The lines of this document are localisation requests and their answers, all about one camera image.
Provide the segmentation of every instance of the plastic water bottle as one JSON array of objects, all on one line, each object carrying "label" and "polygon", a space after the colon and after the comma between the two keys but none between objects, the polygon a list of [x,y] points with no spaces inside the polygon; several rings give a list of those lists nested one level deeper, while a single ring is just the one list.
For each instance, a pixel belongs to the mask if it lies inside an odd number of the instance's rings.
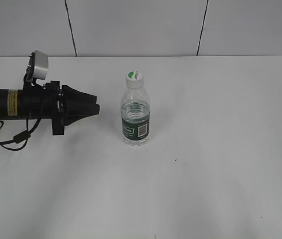
[{"label": "plastic water bottle", "polygon": [[125,142],[140,146],[148,140],[150,100],[139,71],[127,74],[127,90],[121,101],[122,131]]}]

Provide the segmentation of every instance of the white bottle cap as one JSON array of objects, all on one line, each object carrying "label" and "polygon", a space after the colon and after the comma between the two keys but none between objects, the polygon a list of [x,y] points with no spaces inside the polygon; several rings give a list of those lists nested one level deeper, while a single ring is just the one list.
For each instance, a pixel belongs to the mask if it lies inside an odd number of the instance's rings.
[{"label": "white bottle cap", "polygon": [[127,86],[129,88],[140,88],[143,84],[143,74],[141,72],[131,71],[127,74]]}]

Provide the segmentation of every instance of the white wall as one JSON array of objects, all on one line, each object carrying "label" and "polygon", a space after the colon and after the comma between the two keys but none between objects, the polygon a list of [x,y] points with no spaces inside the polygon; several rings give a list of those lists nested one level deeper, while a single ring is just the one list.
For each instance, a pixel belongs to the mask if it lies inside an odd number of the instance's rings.
[{"label": "white wall", "polygon": [[74,56],[63,0],[0,0],[0,56]]},{"label": "white wall", "polygon": [[210,0],[199,55],[282,55],[282,0]]},{"label": "white wall", "polygon": [[196,55],[206,0],[68,0],[80,56]]},{"label": "white wall", "polygon": [[[79,56],[196,55],[207,0],[67,0]],[[65,0],[0,0],[0,56],[74,56]],[[282,55],[282,0],[209,0],[199,55]]]}]

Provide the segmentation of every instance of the cable connector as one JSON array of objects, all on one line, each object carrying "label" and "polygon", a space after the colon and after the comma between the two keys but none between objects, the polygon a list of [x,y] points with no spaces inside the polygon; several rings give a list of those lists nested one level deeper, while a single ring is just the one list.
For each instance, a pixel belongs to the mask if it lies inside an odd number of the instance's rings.
[{"label": "cable connector", "polygon": [[13,141],[14,141],[15,143],[21,143],[21,142],[23,142],[23,141],[25,141],[25,140],[27,140],[27,139],[29,139],[29,138],[30,138],[30,132],[27,131],[27,130],[25,130],[25,131],[23,131],[23,132],[21,132],[21,133],[15,135],[15,136],[13,137]]}]

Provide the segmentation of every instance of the white table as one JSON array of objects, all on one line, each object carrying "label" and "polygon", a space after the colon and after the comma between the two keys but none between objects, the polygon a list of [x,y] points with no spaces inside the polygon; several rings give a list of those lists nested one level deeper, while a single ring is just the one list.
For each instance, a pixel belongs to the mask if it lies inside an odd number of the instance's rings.
[{"label": "white table", "polygon": [[[22,88],[27,62],[0,58],[0,88]],[[134,69],[151,100],[142,147],[121,139]],[[101,111],[0,148],[0,239],[282,239],[282,56],[56,57],[46,80],[97,95]]]}]

